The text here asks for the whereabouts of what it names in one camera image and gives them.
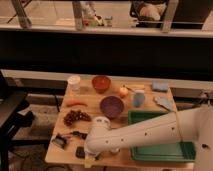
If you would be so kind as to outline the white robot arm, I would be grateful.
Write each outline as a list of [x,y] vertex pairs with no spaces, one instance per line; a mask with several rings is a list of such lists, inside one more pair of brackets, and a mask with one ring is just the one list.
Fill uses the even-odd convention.
[[213,107],[170,112],[111,129],[106,117],[95,117],[84,143],[87,155],[133,146],[196,142],[193,171],[213,171]]

